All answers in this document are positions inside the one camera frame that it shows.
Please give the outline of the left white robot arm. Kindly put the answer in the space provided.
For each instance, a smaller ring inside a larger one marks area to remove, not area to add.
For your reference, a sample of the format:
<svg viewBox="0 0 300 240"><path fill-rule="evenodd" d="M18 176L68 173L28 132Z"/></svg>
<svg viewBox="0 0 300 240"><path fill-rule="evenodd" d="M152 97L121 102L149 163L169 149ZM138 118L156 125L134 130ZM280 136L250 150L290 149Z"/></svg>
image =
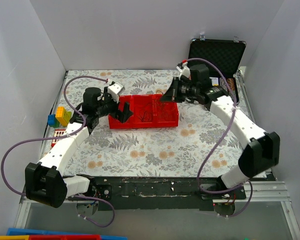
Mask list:
<svg viewBox="0 0 300 240"><path fill-rule="evenodd" d="M111 116L125 123L131 116L130 104L120 109L120 95L125 90L113 82L101 90L89 87L83 94L83 102L75 109L62 138L38 163L25 168L25 193L30 200L58 208L68 197L80 194L85 200L96 196L96 187L90 177L75 175L64 177L65 168L79 146L91 135L99 119Z"/></svg>

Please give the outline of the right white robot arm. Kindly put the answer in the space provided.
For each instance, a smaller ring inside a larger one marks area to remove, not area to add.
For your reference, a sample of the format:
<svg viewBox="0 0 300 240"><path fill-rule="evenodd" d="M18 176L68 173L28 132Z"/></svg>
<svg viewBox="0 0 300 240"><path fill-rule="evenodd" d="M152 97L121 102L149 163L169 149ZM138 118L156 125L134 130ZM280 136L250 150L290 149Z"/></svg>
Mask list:
<svg viewBox="0 0 300 240"><path fill-rule="evenodd" d="M280 137L257 126L230 97L230 91L212 85L209 69L204 64L188 67L187 61L177 65L180 72L160 98L162 102L197 101L217 116L239 140L243 152L238 164L216 180L215 187L202 189L207 194L217 194L227 199L240 184L279 163Z"/></svg>

